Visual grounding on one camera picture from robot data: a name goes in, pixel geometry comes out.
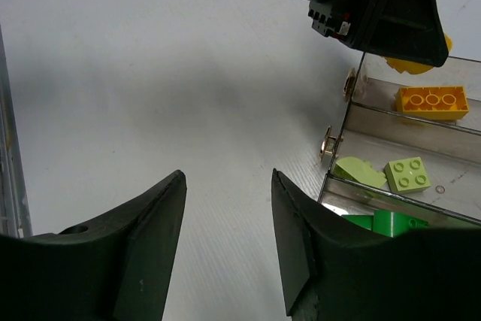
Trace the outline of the light green lego brick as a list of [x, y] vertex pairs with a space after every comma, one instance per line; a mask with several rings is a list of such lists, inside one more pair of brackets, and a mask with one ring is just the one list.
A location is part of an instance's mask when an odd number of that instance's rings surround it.
[[387, 182], [386, 175], [382, 171], [374, 169], [368, 161], [354, 156], [337, 159], [333, 173], [374, 188], [382, 188]]

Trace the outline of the green lego plate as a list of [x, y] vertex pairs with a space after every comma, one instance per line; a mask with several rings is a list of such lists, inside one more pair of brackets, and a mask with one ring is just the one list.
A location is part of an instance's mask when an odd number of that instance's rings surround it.
[[342, 215], [345, 220], [350, 221], [351, 223], [362, 227], [363, 229], [367, 229], [369, 231], [373, 230], [374, 225], [374, 216], [373, 215], [354, 215], [354, 214], [345, 214]]

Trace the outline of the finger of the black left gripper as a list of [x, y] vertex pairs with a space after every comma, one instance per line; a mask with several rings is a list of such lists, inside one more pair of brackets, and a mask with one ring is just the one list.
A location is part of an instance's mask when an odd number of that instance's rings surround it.
[[351, 41], [365, 53], [442, 66], [449, 51], [436, 0], [377, 0], [376, 25], [369, 41]]

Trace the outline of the lime square lego brick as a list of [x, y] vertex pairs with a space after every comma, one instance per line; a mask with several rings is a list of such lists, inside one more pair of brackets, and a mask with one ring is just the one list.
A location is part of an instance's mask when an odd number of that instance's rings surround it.
[[404, 195], [423, 192], [431, 187], [431, 181], [420, 157], [388, 162], [384, 167], [390, 191]]

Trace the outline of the green curved lego brick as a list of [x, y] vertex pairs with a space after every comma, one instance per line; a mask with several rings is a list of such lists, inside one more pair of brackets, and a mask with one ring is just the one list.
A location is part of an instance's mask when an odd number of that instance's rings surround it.
[[390, 238], [414, 229], [428, 228], [427, 221], [390, 210], [376, 210], [373, 215], [372, 231]]

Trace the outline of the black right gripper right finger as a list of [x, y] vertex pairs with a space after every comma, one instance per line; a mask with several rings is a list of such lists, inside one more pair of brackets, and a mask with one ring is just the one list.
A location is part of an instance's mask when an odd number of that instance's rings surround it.
[[281, 171], [271, 177], [271, 206], [289, 318], [480, 318], [479, 230], [389, 238], [314, 201]]

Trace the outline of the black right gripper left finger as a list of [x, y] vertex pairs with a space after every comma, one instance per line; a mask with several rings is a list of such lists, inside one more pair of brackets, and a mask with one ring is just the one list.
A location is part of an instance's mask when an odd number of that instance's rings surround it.
[[186, 203], [174, 171], [64, 231], [1, 238], [3, 320], [160, 320]]

